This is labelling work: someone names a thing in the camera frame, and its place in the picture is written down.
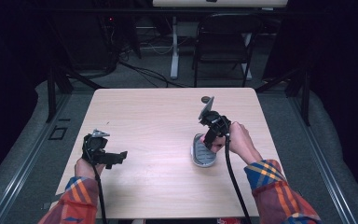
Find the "plaid shirt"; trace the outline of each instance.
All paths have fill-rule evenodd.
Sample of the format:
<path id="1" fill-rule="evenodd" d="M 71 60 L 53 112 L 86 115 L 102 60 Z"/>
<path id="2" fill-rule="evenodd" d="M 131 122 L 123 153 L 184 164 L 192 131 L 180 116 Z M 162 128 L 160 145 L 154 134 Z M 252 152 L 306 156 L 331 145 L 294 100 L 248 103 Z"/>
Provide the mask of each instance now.
<path id="1" fill-rule="evenodd" d="M 300 195 L 289 188 L 277 161 L 258 161 L 244 168 L 260 215 L 260 223 L 322 223 Z M 40 221 L 44 223 L 95 223 L 98 201 L 97 181 L 72 177 L 65 193 Z M 236 218 L 218 218 L 218 223 L 237 223 Z"/>

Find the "gray carpet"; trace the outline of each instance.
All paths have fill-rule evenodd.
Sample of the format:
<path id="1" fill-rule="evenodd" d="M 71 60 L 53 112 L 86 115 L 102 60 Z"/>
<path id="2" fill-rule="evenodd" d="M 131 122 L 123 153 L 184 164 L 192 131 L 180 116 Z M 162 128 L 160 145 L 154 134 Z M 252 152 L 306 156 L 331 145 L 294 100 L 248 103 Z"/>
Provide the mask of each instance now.
<path id="1" fill-rule="evenodd" d="M 179 78 L 174 82 L 191 86 L 193 83 L 192 48 L 191 41 L 187 41 L 180 48 Z M 261 77 L 272 41 L 273 39 L 270 36 L 259 38 L 251 66 L 253 79 L 247 82 L 247 87 L 256 88 L 262 85 Z M 122 60 L 128 59 L 126 63 L 151 69 L 172 81 L 169 79 L 171 51 L 166 54 L 158 54 L 152 49 L 143 49 L 142 53 L 142 59 L 138 59 L 130 52 L 128 55 L 122 55 Z M 209 74 L 211 72 L 207 66 L 202 66 L 200 69 L 202 70 L 201 73 Z M 231 71 L 222 66 L 219 69 L 222 70 L 213 68 L 214 71 L 218 71 L 217 73 L 229 74 L 234 77 L 241 72 L 239 68 Z M 156 86 L 165 86 L 164 82 L 143 77 L 122 65 L 118 65 L 112 74 L 94 78 L 93 81 L 107 88 L 156 88 Z M 0 223 L 36 223 L 47 212 L 42 207 L 44 203 L 50 202 L 54 197 L 92 96 L 92 90 L 89 87 L 77 80 L 72 80 L 72 83 L 75 87 L 72 95 L 61 95 L 57 92 L 62 106 L 59 105 L 60 113 L 49 126 L 45 123 L 48 117 L 46 83 L 42 83 L 37 88 L 39 103 L 33 117 L 0 167 L 0 208 L 3 208 L 0 209 Z M 240 81 L 200 81 L 200 87 L 239 87 L 240 85 Z M 269 92 L 258 94 L 258 97 L 289 184 L 313 205 L 324 223 L 343 223 L 311 153 L 310 140 L 304 132 L 301 120 L 296 115 L 296 108 L 293 107 L 293 102 L 296 103 L 296 99 L 285 97 L 282 92 L 284 86 L 284 83 L 278 85 Z M 314 94 L 310 98 L 310 123 L 310 128 L 317 138 L 319 146 L 342 188 L 348 206 L 358 222 L 358 185 L 342 161 L 334 126 L 325 113 L 323 105 Z M 50 136 L 54 132 L 54 128 L 59 129 L 55 132 L 57 136 Z M 48 140 L 50 137 L 59 137 L 60 130 L 66 130 L 62 140 Z M 34 155 L 34 162 L 25 164 L 32 168 L 29 173 L 24 175 L 25 181 L 17 185 L 18 191 L 10 194 L 12 200 L 2 203 L 2 199 L 6 198 L 11 192 L 10 186 L 13 183 L 13 177 L 19 173 L 20 168 L 28 161 L 28 156 L 36 147 L 40 150 L 39 153 Z"/>

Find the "chair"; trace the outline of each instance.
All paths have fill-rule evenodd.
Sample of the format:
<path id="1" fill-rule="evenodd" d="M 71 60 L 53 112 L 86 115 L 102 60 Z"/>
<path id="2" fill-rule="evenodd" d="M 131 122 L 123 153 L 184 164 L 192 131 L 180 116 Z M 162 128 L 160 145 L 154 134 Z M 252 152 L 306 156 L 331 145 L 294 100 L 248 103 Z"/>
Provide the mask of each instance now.
<path id="1" fill-rule="evenodd" d="M 192 68 L 194 87 L 197 87 L 198 63 L 246 63 L 242 86 L 252 59 L 256 35 L 262 30 L 263 22 L 255 15 L 240 13 L 212 14 L 203 18 L 197 29 Z M 250 41 L 245 44 L 245 36 Z"/>

